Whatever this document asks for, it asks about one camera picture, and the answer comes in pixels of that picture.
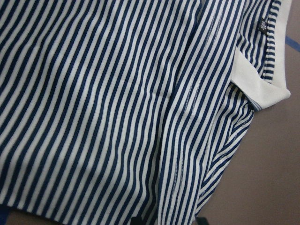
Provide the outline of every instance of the navy and white stripe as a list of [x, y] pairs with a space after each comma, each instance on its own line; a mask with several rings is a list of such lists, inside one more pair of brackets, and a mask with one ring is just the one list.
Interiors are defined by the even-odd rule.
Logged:
[[230, 82], [235, 47], [264, 70], [251, 46], [272, 40], [247, 24], [270, 14], [271, 32], [278, 2], [1, 2], [0, 204], [191, 224], [253, 117]]
[[267, 35], [267, 43], [266, 43], [266, 52], [265, 52], [265, 63], [263, 69], [262, 79], [265, 81], [272, 83], [274, 76], [274, 67], [275, 67], [275, 25], [276, 19], [278, 16], [278, 12], [281, 6], [281, 1], [274, 0], [272, 1], [272, 5], [270, 7], [270, 12], [268, 15], [268, 35]]

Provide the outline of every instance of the clothing label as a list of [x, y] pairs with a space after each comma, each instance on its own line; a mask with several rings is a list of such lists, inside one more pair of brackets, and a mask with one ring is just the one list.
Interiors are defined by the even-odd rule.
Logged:
[[265, 35], [268, 34], [268, 24], [265, 21], [265, 19], [261, 18], [261, 20], [258, 23], [258, 30], [262, 33], [264, 33]]

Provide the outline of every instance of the seam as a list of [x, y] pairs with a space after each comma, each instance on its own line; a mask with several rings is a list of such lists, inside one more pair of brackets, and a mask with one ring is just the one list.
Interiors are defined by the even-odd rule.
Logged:
[[[216, 17], [216, 12], [213, 16], [212, 23], [210, 25], [210, 29], [208, 31], [207, 37], [206, 37], [205, 42], [204, 42], [204, 50], [207, 49], [207, 42], [208, 42], [209, 38], [211, 37], [211, 31], [212, 31], [212, 27], [213, 27], [214, 22], [215, 22], [215, 17]], [[203, 58], [204, 58], [204, 56], [202, 55], [201, 58], [199, 59], [197, 65], [196, 65], [196, 67], [195, 67], [194, 72], [193, 72], [192, 84], [191, 84], [191, 86], [189, 88], [189, 91], [188, 91], [188, 95], [187, 95], [187, 99], [185, 101], [185, 106], [184, 106], [184, 112], [183, 113], [185, 113], [185, 111], [187, 110], [188, 102], [189, 102], [190, 95], [191, 95], [191, 90], [192, 90], [192, 87], [193, 87], [193, 83], [194, 83], [196, 74], [199, 70], [199, 67], [200, 67], [200, 64], [201, 64]], [[180, 132], [182, 126], [183, 126], [183, 117], [180, 119], [180, 123], [178, 125], [178, 129], [176, 131], [176, 136], [175, 136], [174, 149], [177, 149], [176, 161], [178, 159], [177, 155], [178, 155], [178, 149], [179, 149], [179, 132]], [[177, 177], [178, 177], [178, 166], [177, 166], [177, 163], [176, 163], [176, 165], [175, 165], [175, 179], [174, 179], [172, 190], [171, 190], [171, 207], [176, 207], [175, 206], [176, 200], [174, 199], [174, 192], [175, 192], [175, 186], [177, 184]], [[169, 213], [166, 223], [168, 223], [170, 221], [170, 219], [171, 219], [171, 213]]]
[[[212, 49], [215, 49], [215, 47], [216, 47], [216, 45], [217, 45], [216, 38], [217, 38], [219, 29], [220, 29], [221, 18], [219, 19], [218, 24], [217, 24], [217, 29], [216, 29], [215, 36], [214, 36], [214, 39], [213, 39], [213, 46], [212, 46]], [[211, 59], [212, 53], [213, 53], [213, 51], [210, 51], [210, 53], [209, 53], [209, 55], [208, 55], [208, 59], [209, 59], [209, 60]], [[209, 64], [209, 60], [207, 60], [207, 62], [204, 64], [203, 70], [202, 70], [202, 72], [201, 72], [200, 75], [199, 75], [200, 78], [202, 78], [203, 75], [204, 75], [204, 73], [206, 72], [207, 66], [208, 66], [208, 64]], [[192, 115], [194, 115], [193, 112], [194, 112], [196, 100], [197, 100], [197, 97], [198, 97], [198, 94], [199, 94], [200, 85], [201, 85], [201, 82], [199, 82], [199, 85], [198, 85], [198, 87], [197, 87], [196, 94], [195, 94], [195, 97], [194, 97], [194, 100], [193, 100], [193, 104], [192, 104]]]

